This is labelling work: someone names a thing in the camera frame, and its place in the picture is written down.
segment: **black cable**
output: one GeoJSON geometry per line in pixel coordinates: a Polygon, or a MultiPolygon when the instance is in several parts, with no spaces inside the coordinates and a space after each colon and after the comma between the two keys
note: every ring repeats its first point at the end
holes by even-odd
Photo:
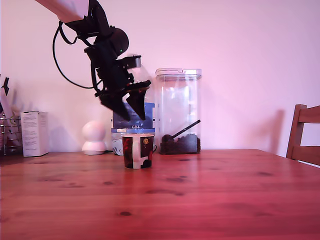
{"type": "Polygon", "coordinates": [[[60,31],[61,37],[63,38],[63,40],[64,40],[67,44],[69,44],[69,45],[75,44],[76,41],[77,41],[77,39],[78,39],[78,37],[76,36],[75,39],[74,39],[74,41],[73,41],[73,42],[70,42],[70,41],[68,40],[68,38],[66,37],[66,35],[65,35],[65,33],[64,33],[64,30],[62,29],[62,25],[63,25],[63,24],[64,24],[64,23],[63,23],[62,21],[59,21],[59,31],[60,31]]]}
{"type": "MultiPolygon", "coordinates": [[[[62,22],[62,21],[59,21],[59,26],[58,26],[57,30],[55,31],[55,34],[54,34],[54,37],[53,37],[53,42],[52,42],[52,53],[53,53],[53,59],[54,59],[55,65],[56,65],[56,67],[58,68],[58,70],[59,70],[59,72],[61,73],[61,75],[62,75],[69,83],[71,83],[71,84],[73,84],[73,85],[76,85],[77,87],[80,87],[80,88],[83,88],[83,89],[93,89],[93,88],[94,88],[93,86],[90,86],[90,87],[89,87],[89,86],[82,86],[82,85],[79,85],[79,84],[71,81],[69,78],[67,78],[67,77],[64,75],[64,73],[61,71],[61,69],[60,69],[60,67],[59,67],[59,64],[58,64],[58,61],[57,61],[57,58],[56,58],[56,39],[57,39],[57,36],[58,36],[59,31],[60,31],[60,33],[61,33],[61,32],[63,33],[62,24],[63,24],[63,22],[62,22]]],[[[67,44],[71,44],[71,45],[72,45],[72,44],[75,44],[76,41],[77,41],[77,38],[78,38],[78,37],[76,37],[76,38],[74,39],[74,42],[72,43],[72,42],[70,42],[70,41],[67,39],[67,37],[65,36],[64,33],[61,34],[61,36],[62,36],[63,40],[64,40],[67,44]]]]}

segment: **robotic arm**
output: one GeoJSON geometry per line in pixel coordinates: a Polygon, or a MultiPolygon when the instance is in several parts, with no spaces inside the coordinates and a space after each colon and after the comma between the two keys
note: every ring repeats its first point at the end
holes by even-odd
{"type": "Polygon", "coordinates": [[[122,101],[129,93],[126,101],[139,117],[145,120],[145,94],[151,81],[134,83],[134,76],[128,73],[128,69],[141,67],[141,56],[117,59],[128,49],[129,39],[123,30],[109,25],[105,11],[98,1],[36,1],[58,16],[58,30],[66,42],[68,40],[62,30],[63,23],[73,29],[77,38],[87,45],[84,52],[91,60],[92,84],[96,91],[95,96],[100,98],[101,104],[129,121],[129,113],[122,101]],[[92,37],[95,37],[95,41],[90,44],[87,39],[92,37]],[[103,82],[102,89],[98,88],[96,72],[103,82]]]}

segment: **mug handle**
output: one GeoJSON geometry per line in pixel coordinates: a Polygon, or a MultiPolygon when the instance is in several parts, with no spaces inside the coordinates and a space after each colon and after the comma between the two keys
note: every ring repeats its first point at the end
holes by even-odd
{"type": "Polygon", "coordinates": [[[133,137],[132,141],[132,158],[133,158],[133,169],[140,169],[140,137],[133,137]]]}

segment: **clear plastic jar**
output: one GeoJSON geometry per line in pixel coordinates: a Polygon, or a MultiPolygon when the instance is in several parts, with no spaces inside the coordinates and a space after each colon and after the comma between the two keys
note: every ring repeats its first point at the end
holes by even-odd
{"type": "Polygon", "coordinates": [[[199,83],[201,69],[161,68],[156,72],[160,85],[159,137],[161,154],[196,154],[200,144],[199,83]]]}

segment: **white wall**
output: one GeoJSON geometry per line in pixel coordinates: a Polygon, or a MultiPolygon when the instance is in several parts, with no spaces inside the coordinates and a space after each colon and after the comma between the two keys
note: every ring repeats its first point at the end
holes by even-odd
{"type": "MultiPolygon", "coordinates": [[[[100,3],[109,23],[129,36],[127,52],[141,54],[153,76],[157,68],[203,70],[203,149],[258,148],[284,156],[295,104],[320,105],[319,0],[100,3]]],[[[11,78],[11,100],[21,110],[49,112],[52,151],[79,151],[82,126],[92,119],[109,126],[111,112],[93,90],[59,74],[52,57],[57,25],[34,0],[2,0],[1,75],[11,78]]],[[[59,37],[57,58],[67,76],[89,86],[84,48],[59,37]]],[[[320,127],[306,126],[302,142],[319,145],[319,136],[320,127]]]]}

